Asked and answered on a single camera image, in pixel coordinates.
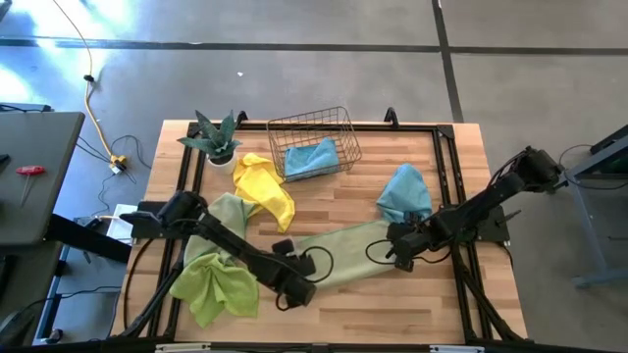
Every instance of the light green towel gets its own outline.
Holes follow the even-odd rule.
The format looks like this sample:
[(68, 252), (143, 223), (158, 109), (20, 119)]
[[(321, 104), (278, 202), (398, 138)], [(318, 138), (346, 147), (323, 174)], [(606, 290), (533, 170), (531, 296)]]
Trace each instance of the light green towel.
[[(246, 235), (246, 219), (254, 204), (229, 193), (208, 207), (237, 236)], [(183, 272), (170, 294), (189, 305), (196, 322), (205, 328), (225, 309), (237, 316), (256, 317), (259, 289), (255, 276), (237, 267), (233, 257), (212, 241), (193, 235), (184, 250)]]
[[(352, 280), (366, 278), (394, 269), (393, 265), (378, 265), (364, 254), (366, 246), (373, 241), (386, 239), (389, 222), (380, 220), (362, 225), (348, 227), (328, 233), (314, 235), (296, 243), (297, 251), (310, 246), (321, 246), (328, 249), (334, 256), (334, 269), (329, 277), (316, 283), (319, 288), (341, 285)], [(391, 262), (394, 257), (386, 259), (391, 244), (383, 242), (371, 246), (369, 255), (380, 262)], [(316, 273), (308, 279), (316, 280), (327, 274), (330, 269), (330, 256), (318, 249), (307, 252), (316, 264)]]

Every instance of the blue cloth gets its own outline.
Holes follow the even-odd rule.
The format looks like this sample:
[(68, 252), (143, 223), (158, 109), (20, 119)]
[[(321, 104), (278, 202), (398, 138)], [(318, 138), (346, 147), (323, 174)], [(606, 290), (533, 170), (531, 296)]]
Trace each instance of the blue cloth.
[[(318, 145), (290, 147), (286, 151), (286, 178), (289, 179), (290, 176), (299, 173), (336, 166), (339, 163), (336, 143), (331, 138), (325, 137)], [(330, 172), (334, 171), (321, 171), (324, 174)]]
[(403, 223), (404, 212), (417, 213), (421, 220), (432, 214), (432, 200), (421, 173), (410, 164), (397, 168), (377, 200), (385, 220)]

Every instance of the concrete floor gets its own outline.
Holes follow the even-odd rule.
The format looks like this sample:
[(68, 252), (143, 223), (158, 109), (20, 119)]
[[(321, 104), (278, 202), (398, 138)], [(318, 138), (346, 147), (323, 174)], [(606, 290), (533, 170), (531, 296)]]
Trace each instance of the concrete floor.
[[(439, 44), (429, 0), (60, 3), (92, 39)], [(628, 3), (619, 0), (442, 0), (442, 4), (450, 45), (628, 47), (624, 35), (628, 24), (623, 21)], [(0, 101), (84, 111), (84, 49), (56, 48), (41, 38), (77, 37), (51, 2), (15, 1), (0, 22), (0, 35), (39, 37), (41, 45), (0, 47)], [(251, 119), (268, 119), (343, 105), (356, 121), (379, 121), (386, 108), (394, 106), (405, 122), (453, 121), (440, 53), (92, 52), (99, 78), (92, 98), (96, 117), (110, 140), (136, 135), (148, 161), (161, 122), (192, 119), (194, 109), (212, 117), (223, 117), (230, 109), (246, 110)], [(492, 170), (528, 144), (557, 158), (567, 147), (595, 143), (627, 122), (625, 56), (453, 55), (451, 60), (464, 121), (481, 125)], [(84, 125), (81, 135), (98, 146), (91, 124)], [(131, 155), (137, 184), (114, 178), (107, 184), (105, 200), (111, 205), (136, 203), (145, 191), (148, 170), (133, 162), (131, 141), (117, 144), (116, 152)], [(565, 164), (573, 165), (583, 156), (574, 151)], [(100, 209), (96, 194), (108, 175), (104, 167), (77, 151), (56, 212), (72, 218)], [(570, 282), (590, 271), (592, 260), (568, 192), (519, 195), (506, 203), (506, 209), (523, 210), (509, 228), (530, 337), (542, 343), (628, 350), (628, 283), (581, 290)], [(122, 281), (123, 272), (112, 270), (110, 277)], [(112, 302), (110, 295), (101, 297), (93, 300)], [(84, 298), (81, 303), (77, 305), (89, 306)], [(65, 320), (64, 306), (60, 310), (58, 325)], [(102, 322), (85, 333), (91, 336), (73, 338), (104, 336), (109, 322)]]

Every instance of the microfiber cloth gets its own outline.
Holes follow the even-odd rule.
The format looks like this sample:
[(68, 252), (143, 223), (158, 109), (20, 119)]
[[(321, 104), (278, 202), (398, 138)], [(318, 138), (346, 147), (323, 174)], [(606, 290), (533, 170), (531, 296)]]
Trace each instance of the microfiber cloth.
[[(334, 269), (329, 277), (316, 283), (319, 288), (341, 285), (352, 280), (374, 276), (389, 270), (393, 265), (378, 265), (366, 257), (364, 249), (372, 242), (386, 239), (389, 222), (379, 220), (362, 225), (348, 227), (328, 233), (310, 236), (295, 244), (297, 251), (310, 246), (321, 246), (328, 249), (334, 256)], [(369, 248), (369, 256), (379, 262), (392, 262), (394, 257), (386, 259), (391, 245), (385, 241)], [(330, 256), (321, 250), (312, 249), (307, 252), (312, 256), (316, 273), (308, 279), (316, 280), (330, 270)]]
[[(244, 238), (246, 219), (254, 205), (224, 194), (208, 211), (236, 235)], [(237, 316), (257, 317), (259, 289), (255, 276), (238, 267), (233, 257), (213, 242), (193, 235), (184, 250), (183, 272), (170, 294), (189, 305), (196, 322), (205, 328), (225, 309)]]
[(423, 177), (407, 163), (401, 165), (384, 186), (377, 206), (385, 220), (395, 223), (404, 223), (404, 212), (417, 213), (421, 220), (432, 214), (432, 200)]
[(278, 232), (285, 232), (294, 217), (294, 201), (280, 187), (283, 182), (275, 172), (273, 162), (254, 153), (247, 153), (235, 166), (235, 196), (256, 204), (252, 214), (262, 209), (273, 214)]
[(331, 138), (325, 137), (318, 145), (290, 147), (286, 151), (286, 178), (289, 179), (290, 176), (325, 167), (337, 166), (339, 163), (336, 143)]

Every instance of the butcher block tabletop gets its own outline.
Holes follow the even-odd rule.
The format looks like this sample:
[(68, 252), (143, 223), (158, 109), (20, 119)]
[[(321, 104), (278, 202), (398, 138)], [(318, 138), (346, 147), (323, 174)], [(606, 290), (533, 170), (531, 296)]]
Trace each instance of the butcher block tabletop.
[[(167, 201), (176, 189), (185, 136), (190, 121), (165, 121), (144, 200)], [(480, 127), (453, 124), (455, 143), (467, 197), (481, 191), (490, 179)], [(426, 132), (357, 131), (362, 159), (348, 172), (284, 183), (294, 199), (295, 215), (285, 234), (277, 233), (277, 222), (263, 211), (251, 217), (246, 239), (256, 247), (270, 250), (271, 244), (290, 235), (293, 238), (378, 220), (376, 200), (394, 171), (410, 163), (422, 174), (432, 197), (433, 210), (443, 203), (437, 177), (432, 135)], [(242, 142), (239, 156), (248, 152), (272, 160), (266, 131), (242, 130), (234, 139)], [(453, 180), (445, 141), (447, 179)], [(193, 151), (185, 189), (192, 189), (197, 151)], [(206, 163), (200, 194), (209, 203), (225, 192), (234, 192), (232, 176), (213, 173)], [(456, 202), (453, 187), (449, 191)], [(131, 252), (129, 269), (143, 242)], [(140, 313), (152, 296), (163, 255), (165, 240), (153, 241), (139, 259), (128, 293), (129, 322)], [(446, 249), (426, 253), (441, 258)], [(508, 256), (492, 243), (478, 242), (478, 258), (484, 288), (501, 316), (522, 336), (526, 330), (521, 314), (514, 276)], [(118, 303), (112, 334), (123, 330), (124, 295)], [(163, 332), (172, 298), (167, 296), (158, 334)], [(478, 311), (469, 294), (473, 326), (480, 332)], [(223, 312), (208, 328), (199, 327), (182, 303), (176, 341), (230, 342), (333, 342), (333, 343), (463, 343), (462, 325), (450, 259), (430, 265), (415, 262), (409, 274), (390, 270), (374, 277), (318, 290), (307, 307), (281, 312), (275, 307), (275, 294), (260, 284), (258, 317), (240, 318)]]

